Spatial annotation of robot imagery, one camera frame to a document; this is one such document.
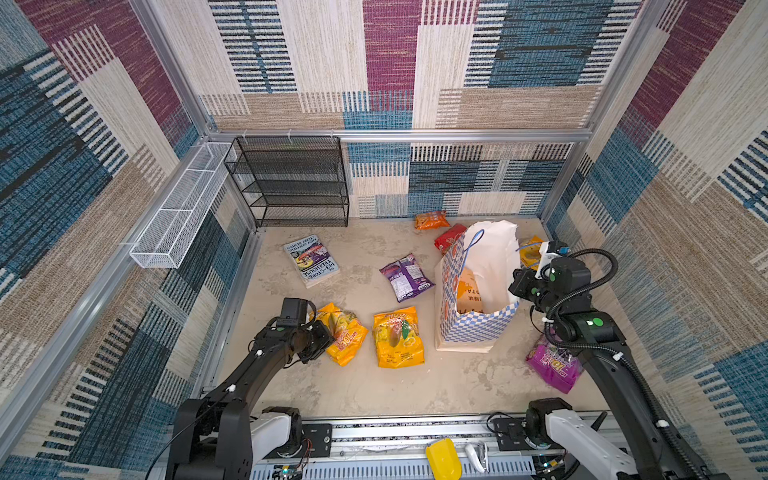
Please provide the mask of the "blue checkered paper bag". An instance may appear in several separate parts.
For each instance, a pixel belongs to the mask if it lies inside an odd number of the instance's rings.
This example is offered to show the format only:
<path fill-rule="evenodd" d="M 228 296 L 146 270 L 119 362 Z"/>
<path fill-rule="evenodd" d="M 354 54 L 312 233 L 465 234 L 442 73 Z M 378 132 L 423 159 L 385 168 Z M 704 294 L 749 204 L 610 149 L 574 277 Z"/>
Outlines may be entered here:
<path fill-rule="evenodd" d="M 435 348 L 486 354 L 513 336 L 528 346 L 540 334 L 523 313 L 524 302 L 509 291 L 523 267 L 519 225 L 484 220 L 468 225 L 447 247 L 435 268 Z"/>

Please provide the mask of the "orange sweet potato snack bag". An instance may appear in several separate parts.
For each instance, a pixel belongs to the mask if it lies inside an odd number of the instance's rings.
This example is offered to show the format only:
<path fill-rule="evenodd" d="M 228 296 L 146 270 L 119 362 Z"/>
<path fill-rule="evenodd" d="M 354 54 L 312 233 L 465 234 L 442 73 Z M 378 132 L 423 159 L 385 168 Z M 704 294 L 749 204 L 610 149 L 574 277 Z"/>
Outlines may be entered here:
<path fill-rule="evenodd" d="M 464 268 L 458 279 L 456 311 L 459 314 L 484 312 L 475 275 L 469 268 Z"/>

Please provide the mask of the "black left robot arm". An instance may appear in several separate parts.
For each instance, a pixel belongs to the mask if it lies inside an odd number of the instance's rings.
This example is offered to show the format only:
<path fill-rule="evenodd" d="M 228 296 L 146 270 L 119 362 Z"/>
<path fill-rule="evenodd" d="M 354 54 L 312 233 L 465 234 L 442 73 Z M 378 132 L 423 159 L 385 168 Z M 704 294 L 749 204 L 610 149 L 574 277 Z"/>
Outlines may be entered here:
<path fill-rule="evenodd" d="M 245 358 L 202 398 L 177 409 L 168 452 L 167 479 L 248 479 L 272 451 L 303 445 L 297 410 L 276 408 L 251 418 L 252 406 L 281 370 L 320 357 L 333 337 L 309 300 L 285 298 L 280 314 L 251 340 Z"/>

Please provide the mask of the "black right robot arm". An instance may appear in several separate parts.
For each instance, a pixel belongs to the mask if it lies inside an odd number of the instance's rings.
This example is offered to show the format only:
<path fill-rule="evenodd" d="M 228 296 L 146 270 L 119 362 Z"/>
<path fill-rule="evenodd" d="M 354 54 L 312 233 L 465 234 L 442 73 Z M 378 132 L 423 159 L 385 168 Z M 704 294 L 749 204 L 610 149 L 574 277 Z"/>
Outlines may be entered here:
<path fill-rule="evenodd" d="M 530 402 L 524 431 L 534 448 L 558 445 L 597 479 L 715 479 L 705 461 L 675 427 L 633 359 L 614 319 L 592 305 L 591 293 L 618 271 L 611 253 L 596 255 L 610 269 L 593 280 L 582 253 L 555 256 L 540 270 L 517 269 L 509 292 L 543 315 L 552 345 L 575 356 L 591 376 L 617 421 L 622 451 L 586 425 L 560 398 Z"/>

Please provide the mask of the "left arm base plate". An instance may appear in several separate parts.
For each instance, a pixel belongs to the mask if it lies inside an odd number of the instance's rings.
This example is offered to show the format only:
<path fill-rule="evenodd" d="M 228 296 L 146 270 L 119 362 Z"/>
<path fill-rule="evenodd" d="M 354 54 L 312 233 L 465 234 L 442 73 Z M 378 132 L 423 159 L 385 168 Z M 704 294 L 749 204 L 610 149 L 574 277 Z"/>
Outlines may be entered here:
<path fill-rule="evenodd" d="M 331 455 L 333 426 L 330 423 L 310 423 L 302 427 L 302 440 L 299 447 L 279 447 L 270 452 L 266 459 L 298 460 L 309 457 L 328 458 Z"/>

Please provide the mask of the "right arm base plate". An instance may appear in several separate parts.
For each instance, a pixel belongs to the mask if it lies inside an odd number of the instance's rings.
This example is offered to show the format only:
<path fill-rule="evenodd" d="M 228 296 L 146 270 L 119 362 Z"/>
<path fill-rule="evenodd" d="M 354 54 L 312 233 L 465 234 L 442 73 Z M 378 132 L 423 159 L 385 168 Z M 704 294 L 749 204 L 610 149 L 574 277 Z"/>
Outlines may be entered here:
<path fill-rule="evenodd" d="M 491 420 L 491 428 L 500 451 L 535 450 L 528 441 L 523 427 L 524 420 L 516 417 L 499 416 Z"/>

